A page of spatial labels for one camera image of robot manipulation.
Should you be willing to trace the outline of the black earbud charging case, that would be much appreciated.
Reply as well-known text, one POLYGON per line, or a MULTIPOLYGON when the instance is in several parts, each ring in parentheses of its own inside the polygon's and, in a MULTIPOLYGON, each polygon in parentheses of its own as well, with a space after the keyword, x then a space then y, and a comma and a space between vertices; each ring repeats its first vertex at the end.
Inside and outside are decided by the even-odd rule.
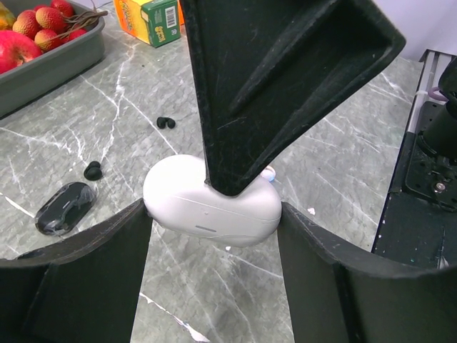
POLYGON ((69 233, 96 202, 96 192, 83 182, 70 182, 60 188, 35 216, 35 227, 48 236, 69 233))

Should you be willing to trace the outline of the orange pineapple toy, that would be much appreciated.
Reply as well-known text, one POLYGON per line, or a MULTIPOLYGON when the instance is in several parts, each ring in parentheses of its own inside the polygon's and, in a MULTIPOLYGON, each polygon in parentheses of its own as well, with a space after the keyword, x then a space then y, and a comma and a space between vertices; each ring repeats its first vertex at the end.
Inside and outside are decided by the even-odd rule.
POLYGON ((11 30, 15 22, 16 17, 13 13, 0 3, 0 30, 11 30))

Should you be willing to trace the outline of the white earbud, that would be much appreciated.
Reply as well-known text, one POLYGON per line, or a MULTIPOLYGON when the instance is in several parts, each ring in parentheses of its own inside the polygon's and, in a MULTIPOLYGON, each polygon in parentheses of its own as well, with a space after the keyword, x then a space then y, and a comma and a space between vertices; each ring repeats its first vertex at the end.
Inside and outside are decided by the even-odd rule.
POLYGON ((269 182, 273 182, 276 178, 276 171, 272 166, 267 166, 262 172, 261 177, 269 182))

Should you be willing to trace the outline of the black earbud near case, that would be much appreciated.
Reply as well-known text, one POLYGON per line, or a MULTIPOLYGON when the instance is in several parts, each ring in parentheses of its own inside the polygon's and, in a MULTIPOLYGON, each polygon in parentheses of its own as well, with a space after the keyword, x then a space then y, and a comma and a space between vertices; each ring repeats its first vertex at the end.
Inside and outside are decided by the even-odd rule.
POLYGON ((100 180, 102 176, 101 164, 98 161, 91 161, 84 170, 84 177, 89 181, 100 180))

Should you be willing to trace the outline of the red lychee bunch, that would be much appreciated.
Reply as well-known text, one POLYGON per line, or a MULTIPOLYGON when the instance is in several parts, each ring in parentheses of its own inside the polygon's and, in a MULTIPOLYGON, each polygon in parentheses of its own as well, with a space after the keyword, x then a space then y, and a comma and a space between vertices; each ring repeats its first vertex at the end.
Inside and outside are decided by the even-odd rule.
POLYGON ((12 31, 31 39, 42 52, 51 51, 83 36, 108 14, 96 8, 76 13, 69 1, 51 1, 21 12, 12 31))

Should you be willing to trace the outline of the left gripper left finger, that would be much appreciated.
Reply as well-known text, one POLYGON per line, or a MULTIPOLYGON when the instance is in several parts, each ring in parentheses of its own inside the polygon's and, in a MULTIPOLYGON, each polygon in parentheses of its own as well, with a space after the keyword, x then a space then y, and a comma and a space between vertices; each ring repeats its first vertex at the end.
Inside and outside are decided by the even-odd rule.
POLYGON ((2 342, 129 342, 152 219, 139 199, 93 227, 1 260, 2 342))

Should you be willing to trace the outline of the green yellow carton right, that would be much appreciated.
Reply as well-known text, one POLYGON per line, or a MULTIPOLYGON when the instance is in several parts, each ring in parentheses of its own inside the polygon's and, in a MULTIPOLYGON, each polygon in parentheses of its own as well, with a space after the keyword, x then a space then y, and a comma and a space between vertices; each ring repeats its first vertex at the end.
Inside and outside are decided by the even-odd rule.
POLYGON ((181 38, 180 5, 177 0, 114 0, 121 28, 158 48, 181 38))

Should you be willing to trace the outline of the red apple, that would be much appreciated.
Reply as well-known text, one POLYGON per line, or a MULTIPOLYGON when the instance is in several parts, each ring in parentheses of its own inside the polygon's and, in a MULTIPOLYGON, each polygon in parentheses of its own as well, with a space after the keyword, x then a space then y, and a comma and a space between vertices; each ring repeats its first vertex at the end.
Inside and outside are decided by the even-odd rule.
POLYGON ((1 74, 41 55, 42 51, 29 37, 11 30, 1 31, 1 74))

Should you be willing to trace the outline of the white earbud charging case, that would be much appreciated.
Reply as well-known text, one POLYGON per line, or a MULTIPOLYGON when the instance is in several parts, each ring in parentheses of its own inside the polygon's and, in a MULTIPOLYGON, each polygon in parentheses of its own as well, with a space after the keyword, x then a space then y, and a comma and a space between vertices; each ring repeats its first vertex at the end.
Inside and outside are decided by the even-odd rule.
POLYGON ((205 161, 178 154, 157 162, 143 186, 147 212, 163 228, 232 247, 257 245, 281 219, 281 199, 263 177, 228 197, 206 183, 205 161))

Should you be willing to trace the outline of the orange carton far right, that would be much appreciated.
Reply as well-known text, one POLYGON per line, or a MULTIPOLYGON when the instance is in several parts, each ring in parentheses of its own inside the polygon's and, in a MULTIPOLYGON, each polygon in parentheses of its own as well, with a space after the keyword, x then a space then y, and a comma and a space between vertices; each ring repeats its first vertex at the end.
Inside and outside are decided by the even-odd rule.
POLYGON ((183 14, 182 7, 181 7, 181 1, 178 0, 177 4, 178 4, 178 14, 179 14, 179 25, 182 26, 182 25, 184 25, 184 14, 183 14))

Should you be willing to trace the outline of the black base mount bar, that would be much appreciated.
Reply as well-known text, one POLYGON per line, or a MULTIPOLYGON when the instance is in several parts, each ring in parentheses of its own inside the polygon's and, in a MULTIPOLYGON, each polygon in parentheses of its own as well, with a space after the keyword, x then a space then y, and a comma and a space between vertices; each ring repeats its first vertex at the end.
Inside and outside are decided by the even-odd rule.
POLYGON ((456 265, 456 57, 427 51, 372 252, 456 265))

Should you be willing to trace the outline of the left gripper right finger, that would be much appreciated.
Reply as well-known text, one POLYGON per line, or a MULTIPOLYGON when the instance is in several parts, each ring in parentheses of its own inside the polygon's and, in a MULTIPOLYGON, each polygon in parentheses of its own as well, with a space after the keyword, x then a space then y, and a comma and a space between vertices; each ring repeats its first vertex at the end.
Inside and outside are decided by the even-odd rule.
POLYGON ((456 268, 372 254, 289 203, 277 230, 296 342, 454 342, 456 268))

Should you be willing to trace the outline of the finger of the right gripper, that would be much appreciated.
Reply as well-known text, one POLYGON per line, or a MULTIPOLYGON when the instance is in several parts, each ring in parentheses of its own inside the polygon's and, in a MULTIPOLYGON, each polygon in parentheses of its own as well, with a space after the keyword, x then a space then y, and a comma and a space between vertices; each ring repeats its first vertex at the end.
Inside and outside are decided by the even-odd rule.
POLYGON ((240 194, 406 40, 372 1, 182 1, 206 181, 240 194))

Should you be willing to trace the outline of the grey fruit tray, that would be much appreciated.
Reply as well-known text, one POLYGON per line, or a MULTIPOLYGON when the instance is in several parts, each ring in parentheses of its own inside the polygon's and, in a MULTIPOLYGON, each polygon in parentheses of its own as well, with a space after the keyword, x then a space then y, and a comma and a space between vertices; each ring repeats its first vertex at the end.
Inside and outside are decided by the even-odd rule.
MULTIPOLYGON (((91 8, 69 1, 76 13, 91 8)), ((17 16, 36 6, 49 6, 51 1, 2 1, 17 16)), ((104 55, 102 30, 104 17, 98 24, 69 43, 1 74, 1 117, 6 117, 45 93, 98 63, 104 55)))

